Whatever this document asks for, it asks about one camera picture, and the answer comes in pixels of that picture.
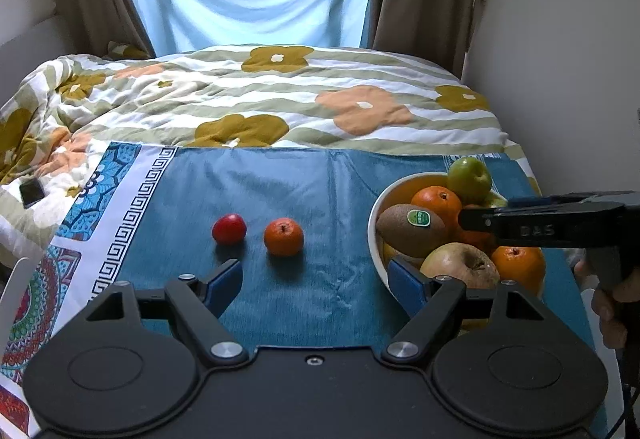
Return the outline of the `blue patterned cloth mat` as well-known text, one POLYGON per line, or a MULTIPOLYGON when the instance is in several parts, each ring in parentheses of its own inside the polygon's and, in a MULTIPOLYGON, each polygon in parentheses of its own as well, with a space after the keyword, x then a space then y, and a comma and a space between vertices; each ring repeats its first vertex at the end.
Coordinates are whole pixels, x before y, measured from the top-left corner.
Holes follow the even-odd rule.
POLYGON ((110 144, 6 289, 15 438, 588 438, 608 387, 567 274, 410 265, 443 156, 110 144))

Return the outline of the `cream yellow fruit bowl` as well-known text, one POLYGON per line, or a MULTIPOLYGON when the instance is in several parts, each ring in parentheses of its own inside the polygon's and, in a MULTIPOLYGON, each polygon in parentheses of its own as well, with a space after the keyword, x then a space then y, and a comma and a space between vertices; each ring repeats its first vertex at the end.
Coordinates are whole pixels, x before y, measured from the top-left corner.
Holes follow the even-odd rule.
POLYGON ((464 230, 463 208, 506 206, 488 170, 422 173, 401 178, 375 201, 368 222, 370 254, 386 287, 394 258, 427 277, 448 275, 471 289, 514 280, 529 293, 544 292, 546 259, 539 248, 497 246, 495 238, 464 230))

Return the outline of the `small mandarin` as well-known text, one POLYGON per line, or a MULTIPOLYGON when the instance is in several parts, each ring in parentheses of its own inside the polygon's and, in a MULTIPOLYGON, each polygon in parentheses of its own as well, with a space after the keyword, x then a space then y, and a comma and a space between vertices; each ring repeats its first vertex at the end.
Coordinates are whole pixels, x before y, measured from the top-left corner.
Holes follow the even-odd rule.
POLYGON ((303 249, 303 229, 291 218, 274 219, 264 231, 264 244, 273 256, 292 257, 303 249))

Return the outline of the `green apple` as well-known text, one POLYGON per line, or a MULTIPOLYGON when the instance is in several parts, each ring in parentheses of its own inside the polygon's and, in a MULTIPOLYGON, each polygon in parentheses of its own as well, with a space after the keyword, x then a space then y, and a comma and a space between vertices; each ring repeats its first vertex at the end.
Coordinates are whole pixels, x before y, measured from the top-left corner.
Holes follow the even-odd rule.
POLYGON ((501 208, 507 207, 509 202, 500 194, 489 191, 486 198, 482 202, 482 207, 484 208, 501 208))
POLYGON ((480 204, 487 198, 492 178, 484 162, 472 156, 455 160, 447 173, 447 188, 465 204, 480 204))

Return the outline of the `brown kiwi with sticker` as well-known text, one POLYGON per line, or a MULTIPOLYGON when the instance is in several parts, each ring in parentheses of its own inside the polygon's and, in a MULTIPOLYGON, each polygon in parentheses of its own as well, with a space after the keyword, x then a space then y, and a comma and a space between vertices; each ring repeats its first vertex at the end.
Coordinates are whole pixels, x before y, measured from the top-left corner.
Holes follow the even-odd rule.
POLYGON ((425 258, 447 242, 448 230, 435 213, 412 204, 396 204, 378 216, 375 229, 383 241, 414 258, 425 258))

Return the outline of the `grey headboard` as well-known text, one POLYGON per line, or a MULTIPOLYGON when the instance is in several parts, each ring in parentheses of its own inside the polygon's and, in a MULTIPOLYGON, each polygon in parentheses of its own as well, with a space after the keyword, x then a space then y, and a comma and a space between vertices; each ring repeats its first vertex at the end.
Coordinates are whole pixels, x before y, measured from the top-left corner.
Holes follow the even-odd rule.
POLYGON ((76 52, 65 20, 55 14, 1 46, 1 104, 20 87, 21 81, 41 63, 76 52))

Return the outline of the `floral striped duvet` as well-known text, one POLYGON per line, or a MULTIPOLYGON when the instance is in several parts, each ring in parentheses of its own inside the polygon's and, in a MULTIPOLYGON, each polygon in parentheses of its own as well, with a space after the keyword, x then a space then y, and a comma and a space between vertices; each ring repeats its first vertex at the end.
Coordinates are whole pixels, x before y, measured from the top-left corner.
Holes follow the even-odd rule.
POLYGON ((437 64, 373 49, 214 46, 134 60, 68 55, 1 109, 1 263, 42 255, 113 141, 502 153, 528 167, 488 101, 437 64), (28 210, 20 185, 46 196, 28 210))

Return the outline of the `black smartphone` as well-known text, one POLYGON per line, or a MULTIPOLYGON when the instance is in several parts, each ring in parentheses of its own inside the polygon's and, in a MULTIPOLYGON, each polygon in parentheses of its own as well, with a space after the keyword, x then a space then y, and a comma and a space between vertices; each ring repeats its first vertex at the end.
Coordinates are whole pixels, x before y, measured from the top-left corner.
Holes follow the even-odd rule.
POLYGON ((29 207, 34 206, 46 196, 42 183, 37 177, 24 180, 20 185, 20 194, 25 210, 28 210, 29 207))

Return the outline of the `red tomato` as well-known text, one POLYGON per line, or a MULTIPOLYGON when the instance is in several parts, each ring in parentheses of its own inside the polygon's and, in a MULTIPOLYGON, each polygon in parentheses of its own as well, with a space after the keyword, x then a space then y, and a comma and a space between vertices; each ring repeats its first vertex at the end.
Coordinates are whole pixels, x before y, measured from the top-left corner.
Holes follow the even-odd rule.
POLYGON ((246 223, 239 214, 220 217, 212 227, 212 237, 221 246, 233 246, 244 240, 246 223))
POLYGON ((495 237, 491 233, 464 230, 460 225, 457 225, 456 240, 458 242, 473 245, 481 251, 484 251, 488 256, 490 256, 497 248, 495 237))

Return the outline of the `brownish wrinkled apple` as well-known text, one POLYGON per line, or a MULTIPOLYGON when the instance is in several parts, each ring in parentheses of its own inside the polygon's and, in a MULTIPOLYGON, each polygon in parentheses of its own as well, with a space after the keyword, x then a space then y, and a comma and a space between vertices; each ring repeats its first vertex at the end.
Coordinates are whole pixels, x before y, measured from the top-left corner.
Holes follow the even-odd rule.
POLYGON ((500 274, 492 260, 473 245, 452 242, 434 249, 420 272, 425 277, 449 275, 465 283, 469 289, 495 289, 500 274))

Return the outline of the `large orange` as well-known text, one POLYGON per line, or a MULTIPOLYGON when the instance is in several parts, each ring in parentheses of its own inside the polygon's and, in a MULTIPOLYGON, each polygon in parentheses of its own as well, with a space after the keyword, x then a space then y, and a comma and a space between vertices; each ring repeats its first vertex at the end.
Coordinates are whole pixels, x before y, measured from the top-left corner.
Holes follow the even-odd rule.
POLYGON ((492 254, 502 280, 513 280, 539 296, 546 276, 546 259, 539 247, 500 246, 492 254))
POLYGON ((457 223, 462 203, 456 193, 442 186, 429 186, 416 192, 411 203, 435 213, 445 225, 457 223))

